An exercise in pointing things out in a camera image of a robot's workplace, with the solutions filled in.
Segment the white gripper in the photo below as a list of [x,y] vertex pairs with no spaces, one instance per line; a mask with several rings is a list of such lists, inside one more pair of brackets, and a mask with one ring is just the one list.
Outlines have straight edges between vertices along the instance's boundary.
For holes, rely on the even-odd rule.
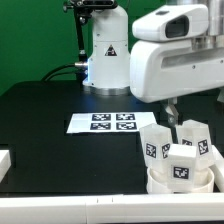
[[146,103],[167,99],[170,126],[178,124],[175,97],[224,86],[224,3],[166,4],[132,33],[131,92]]

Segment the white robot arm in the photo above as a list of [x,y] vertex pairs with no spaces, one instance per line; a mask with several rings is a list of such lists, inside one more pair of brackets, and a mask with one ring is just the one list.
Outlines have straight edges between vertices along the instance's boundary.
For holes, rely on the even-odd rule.
[[130,50],[108,11],[96,12],[84,84],[99,94],[121,88],[145,103],[163,101],[171,125],[177,98],[224,87],[224,0],[168,0],[135,20]]

